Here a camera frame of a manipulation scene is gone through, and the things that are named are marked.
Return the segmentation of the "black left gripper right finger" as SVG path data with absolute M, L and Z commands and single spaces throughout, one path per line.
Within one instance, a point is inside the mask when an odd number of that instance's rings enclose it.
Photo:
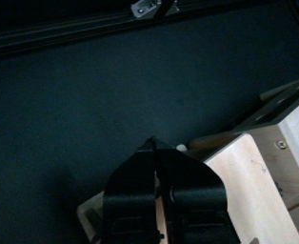
M 217 173 L 176 149 L 156 154 L 170 244 L 240 244 Z

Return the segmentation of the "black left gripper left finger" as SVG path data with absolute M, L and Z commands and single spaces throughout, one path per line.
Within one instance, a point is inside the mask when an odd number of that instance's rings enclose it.
M 106 182 L 101 244 L 157 244 L 154 172 L 153 142 L 148 139 Z

